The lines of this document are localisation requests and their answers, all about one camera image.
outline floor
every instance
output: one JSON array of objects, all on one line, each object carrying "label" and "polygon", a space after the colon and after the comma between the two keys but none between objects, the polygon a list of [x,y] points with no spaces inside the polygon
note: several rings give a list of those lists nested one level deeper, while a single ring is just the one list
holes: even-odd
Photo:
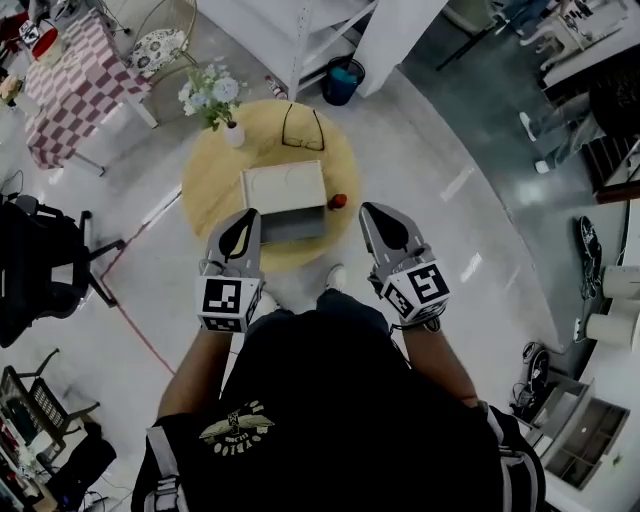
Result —
[{"label": "floor", "polygon": [[613,264],[620,253],[626,203],[595,206],[580,155],[555,172],[535,172],[534,161],[564,135],[557,130],[534,145],[518,119],[519,111],[534,117],[551,109],[537,84],[537,69],[546,57],[535,55],[532,47],[521,48],[517,36],[505,30],[499,36],[489,34],[461,60],[435,70],[467,40],[440,15],[400,70],[460,138],[500,198],[531,253],[560,351],[566,352],[554,355],[553,364],[576,375],[586,365],[594,342],[572,343],[575,320],[597,310],[600,301],[583,304],[580,295],[582,266],[574,219],[581,215],[591,219],[603,247],[603,265]]},{"label": "floor", "polygon": [[[122,21],[135,26],[145,2],[115,4]],[[198,19],[191,48],[203,64],[225,56],[232,74],[248,82],[247,101],[269,97],[266,69],[207,20]],[[96,243],[128,241],[117,261],[105,257],[94,266],[119,308],[107,309],[91,294],[69,319],[38,320],[0,352],[3,365],[26,370],[59,347],[61,354],[44,374],[50,387],[69,410],[101,402],[92,416],[103,425],[118,459],[105,475],[109,483],[100,480],[95,490],[122,501],[119,510],[128,507],[145,428],[153,423],[160,396],[198,329],[193,284],[204,247],[185,219],[180,181],[201,126],[173,115],[176,106],[179,113],[175,96],[181,85],[178,77],[154,91],[158,117],[167,119],[155,130],[125,105],[82,148],[108,167],[102,178],[71,168],[37,169],[21,140],[20,114],[0,115],[6,161],[14,161],[7,172],[24,171],[25,193],[75,218],[91,210]],[[521,378],[523,346],[532,339],[557,345],[558,336],[527,247],[485,174],[400,72],[379,93],[366,100],[355,97],[345,107],[327,105],[317,91],[300,101],[332,119],[349,138],[362,197],[416,220],[453,292],[443,316],[450,343],[480,396],[506,410],[512,385]],[[5,192],[19,185],[12,181]],[[304,311],[314,306],[325,273],[338,261],[349,272],[346,291],[395,321],[391,306],[366,281],[372,262],[355,219],[325,256],[303,268],[268,274],[267,287],[285,306]],[[228,371],[242,342],[242,336],[234,338]]]}]

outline black office chair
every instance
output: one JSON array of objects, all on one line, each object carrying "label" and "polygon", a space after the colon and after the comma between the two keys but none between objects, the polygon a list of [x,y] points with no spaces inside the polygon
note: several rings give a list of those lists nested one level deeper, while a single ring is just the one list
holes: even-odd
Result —
[{"label": "black office chair", "polygon": [[[84,211],[80,225],[60,210],[19,196],[0,207],[0,346],[10,346],[38,318],[67,318],[87,294],[89,285],[111,308],[117,305],[91,274],[91,262],[113,249],[117,240],[90,252],[84,245]],[[52,281],[55,267],[73,264],[72,283]]]}]

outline white box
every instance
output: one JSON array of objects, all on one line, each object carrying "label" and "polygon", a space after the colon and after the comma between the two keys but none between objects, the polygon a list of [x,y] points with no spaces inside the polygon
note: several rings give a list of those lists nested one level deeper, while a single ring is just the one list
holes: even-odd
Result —
[{"label": "white box", "polygon": [[263,243],[325,234],[327,193],[319,160],[247,169],[240,181],[245,208],[262,217]]}]

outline flower vase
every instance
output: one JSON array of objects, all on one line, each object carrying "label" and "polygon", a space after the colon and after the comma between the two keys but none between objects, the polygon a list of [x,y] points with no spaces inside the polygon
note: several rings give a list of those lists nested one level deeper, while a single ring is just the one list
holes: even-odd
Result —
[{"label": "flower vase", "polygon": [[40,113],[41,107],[36,100],[22,91],[13,98],[13,101],[20,110],[30,117],[35,117]]},{"label": "flower vase", "polygon": [[224,125],[224,138],[232,148],[239,148],[244,144],[244,128],[235,121]]}]

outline shoe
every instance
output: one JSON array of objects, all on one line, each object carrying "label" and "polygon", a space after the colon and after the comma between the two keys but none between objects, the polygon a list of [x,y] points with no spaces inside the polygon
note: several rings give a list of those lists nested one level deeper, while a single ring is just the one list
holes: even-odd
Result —
[{"label": "shoe", "polygon": [[529,140],[531,142],[535,142],[536,140],[538,140],[538,139],[536,139],[536,136],[531,131],[531,119],[526,114],[526,112],[520,112],[518,114],[518,117],[520,117],[520,122],[522,123],[522,126],[524,126],[524,129],[527,131],[527,135],[529,136]]},{"label": "shoe", "polygon": [[498,30],[496,30],[496,31],[495,31],[495,33],[494,33],[494,35],[495,35],[495,36],[499,36],[499,35],[502,33],[502,31],[503,31],[505,28],[507,28],[507,25],[508,25],[508,24],[509,24],[509,20],[505,20],[505,24],[504,24],[504,25],[502,25]]},{"label": "shoe", "polygon": [[258,306],[256,307],[256,318],[268,315],[269,313],[273,313],[278,309],[282,309],[282,306],[276,299],[273,298],[273,295],[265,290],[262,290],[260,301],[258,302]]},{"label": "shoe", "polygon": [[334,289],[341,292],[345,289],[346,286],[347,269],[344,268],[344,265],[342,263],[338,263],[329,271],[329,274],[327,275],[327,279],[325,281],[325,289]]},{"label": "shoe", "polygon": [[544,160],[536,162],[536,171],[538,171],[538,174],[547,174],[550,170],[547,162]]}]

